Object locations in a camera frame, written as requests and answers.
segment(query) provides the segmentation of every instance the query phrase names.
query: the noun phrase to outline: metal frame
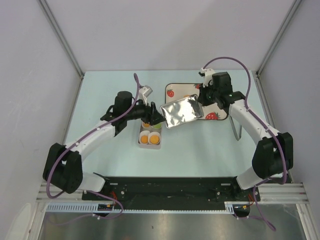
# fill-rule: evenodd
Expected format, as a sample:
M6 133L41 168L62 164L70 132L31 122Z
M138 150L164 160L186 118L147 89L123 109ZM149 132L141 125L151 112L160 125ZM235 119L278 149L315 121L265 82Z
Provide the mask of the metal frame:
M53 12L51 11L47 1L46 0L37 0L37 2L39 3L44 15L46 16L49 24L51 25L53 32L55 33L56 37L58 38L59 42L61 43L63 50L65 51L66 55L70 59L74 69L78 73L79 77L83 78L84 72L81 70L81 67L80 67L69 43L67 42L67 39L66 39L64 33L62 32Z
M78 202L52 202L48 205L46 212L48 213L120 213L119 209L98 210L100 203L78 203ZM123 210L124 214L234 214L233 205L225 203L225 210Z
M80 90L81 90L81 87L82 87L84 76L85 76L85 74L83 74L83 76L82 76L82 78L80 80L80 83L79 83L79 86L77 88L76 95L75 95L75 98L74 98L74 102L72 103L72 109L71 109L71 112L70 112L70 115L69 115L69 118L68 118L68 122L67 122L67 125L66 125L66 128L65 128L65 132L63 134L62 143L66 143L66 140L67 140L67 135L68 135L68 132L69 132L71 120L73 118L73 115L74 115L74 112L75 112L75 109L76 109L76 104L77 104L77 101L78 101L78 98L79 98L79 95L80 95Z
M262 71L264 70L267 62L269 61L270 57L272 56L273 52L275 51L276 47L278 46L280 40L282 39L286 29L288 28L288 26L290 25L290 23L292 22L294 16L296 15L301 3L304 0L295 0L293 2L293 4L291 5L291 8L289 9L288 13L286 14L278 32L276 33L268 51L266 52L260 66L258 67L256 73L258 76L260 76L260 74L262 73Z
M77 74L79 75L79 77L81 78L81 80L83 79L84 73L76 59L76 57L73 54L73 51L71 50L70 45L68 44L61 28L58 25L58 22L56 20L56 18L53 15L52 10L50 9L48 3L46 0L37 0L41 9L43 10L44 15L46 16L46 18L48 19L54 33L56 34L59 42L61 43L62 48L64 49L65 53L67 54L68 58L70 59L73 67L75 68ZM297 13L301 3L303 2L303 0L295 0L294 3L292 4L289 12L287 13L283 23L281 24L275 38L273 39L266 55L264 56L258 70L256 71L256 74L253 74L255 76L254 80L256 83L256 87L259 93L259 97L261 100L261 104L262 104L262 108L266 117L266 120L269 124L271 124L273 127L275 126L271 111L270 111L270 107L268 105L265 93L263 91L261 82L260 82L260 74L261 72L264 70L265 65L267 64L267 62L269 61L270 57L272 56L273 52L275 51L277 45L279 44L281 38L283 37L287 27L290 25L293 17L295 16L295 14ZM73 112L74 112L74 106L76 105L78 96L79 96L79 92L81 89L81 83L79 85L78 88L78 93L76 96L76 99L74 101L74 105L72 108L72 112L70 115L70 119L72 118ZM234 135L236 137L236 139L240 139L241 137L241 129L240 129L240 134L238 136L236 128L234 126L234 123L232 125L232 119L230 119L231 121L231 126L233 126L233 132ZM66 208L66 205L69 206L73 206L73 208L69 208L68 211L70 212L75 212L78 211L76 210L77 208L74 207L75 205L77 206L88 206L88 205L92 205L92 206L96 206L97 203L101 203L101 201L83 201L82 200L82 191L76 191L72 194L62 194L59 198L51 200L48 199L47 195L46 195L46 182L43 182L40 188L40 191L38 193L37 199L36 199L36 212L34 214L34 218L33 218L33 223L32 226L30 228L29 231L29 236L28 239L29 240L37 240L40 234L40 230L41 230L41 226L42 226L42 222L45 216L45 212L47 210L47 207L49 206L48 210L49 211L55 211L59 209L59 211L61 211L61 209ZM51 186L51 191L53 193L57 193L60 192L61 190L55 186ZM320 239L320 235L317 229L317 225L315 224L315 220L311 211L311 207L308 201L308 197L306 195L304 186L302 183L289 183L289 184L285 184L285 185L277 185L277 184L263 184L261 186L259 186L259 191L260 191L260 198L261 201L259 202L259 204L296 204L300 219L301 219L301 223L304 229L304 233L306 235L306 238L308 240L319 240ZM230 204L241 204L241 202L226 202L225 206L226 206L226 212L230 213ZM146 213L146 211L137 211L137 213Z
M236 130L236 126L235 126L235 122L234 119L232 118L232 116L229 115L229 119L230 119L230 123L231 123L231 128L234 134L234 137L237 141L239 141L242 137L242 125L240 125L240 129L239 129L239 134L237 133Z

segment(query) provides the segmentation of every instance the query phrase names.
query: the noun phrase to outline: table surface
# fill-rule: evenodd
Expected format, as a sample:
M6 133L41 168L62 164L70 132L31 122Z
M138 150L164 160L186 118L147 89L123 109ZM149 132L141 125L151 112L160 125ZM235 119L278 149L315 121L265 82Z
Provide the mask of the table surface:
M153 93L148 101L157 108L165 103L170 83L201 83L196 70L88 71L76 102L66 142L74 141L96 125L119 91L134 95L136 83L148 85ZM244 70L228 70L234 91L246 93L248 77ZM258 91L251 75L249 104L265 119ZM243 130L234 137L230 121L197 120L171 129L163 128L161 149L138 147L140 120L129 121L115 138L97 148L83 163L85 172L105 176L134 177L234 177L251 166L256 146Z

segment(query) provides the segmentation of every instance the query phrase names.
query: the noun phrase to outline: white panel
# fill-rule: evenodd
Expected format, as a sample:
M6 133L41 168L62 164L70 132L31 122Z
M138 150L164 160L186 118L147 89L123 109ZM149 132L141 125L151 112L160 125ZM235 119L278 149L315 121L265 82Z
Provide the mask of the white panel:
M256 70L294 0L48 0L84 71ZM215 69L241 69L220 61Z
M62 141L80 80L37 1L1 1L0 25L3 240L15 215L36 200L49 147Z
M293 178L320 224L320 1L306 0L261 76L276 127L294 141Z

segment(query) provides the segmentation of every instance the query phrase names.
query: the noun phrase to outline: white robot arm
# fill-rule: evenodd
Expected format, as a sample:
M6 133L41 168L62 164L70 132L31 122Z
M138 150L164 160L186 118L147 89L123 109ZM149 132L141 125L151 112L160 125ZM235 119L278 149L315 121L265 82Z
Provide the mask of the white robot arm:
M275 174L287 174L284 172L278 145L271 133L280 143L287 170L293 167L292 136L287 132L280 133L260 118L257 120L251 113L254 113L251 107L249 105L246 107L245 96L239 91L233 92L230 75L227 72L213 73L209 80L206 73L212 72L214 71L210 68L205 73L202 69L199 72L204 77L205 83L199 88L198 101L203 106L217 103L220 109L244 127L256 145L252 166L234 179L233 186L239 191L246 190Z
M76 190L100 192L105 184L104 178L94 173L83 172L83 161L103 142L118 135L127 126L129 120L141 119L151 125L163 122L165 119L157 111L155 103L147 103L147 97L151 93L152 89L149 86L141 86L136 105L123 115L132 106L133 96L128 91L119 92L115 97L114 105L109 107L98 124L83 137L66 145L53 144L48 153L43 179L47 181L52 174L50 183L69 194ZM61 161L53 167L62 155Z

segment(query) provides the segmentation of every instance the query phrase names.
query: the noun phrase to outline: egg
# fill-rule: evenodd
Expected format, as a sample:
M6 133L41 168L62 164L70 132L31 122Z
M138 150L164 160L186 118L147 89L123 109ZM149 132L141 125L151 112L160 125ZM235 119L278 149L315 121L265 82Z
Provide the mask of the egg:
M157 144L157 143L159 143L159 141L160 141L160 138L157 135L152 135L150 137L150 143L152 143L152 144Z
M150 124L142 122L142 127L148 128L148 127L150 127Z
M148 143L148 136L143 135L143 136L140 138L140 142L141 142L142 144L147 144L147 143Z

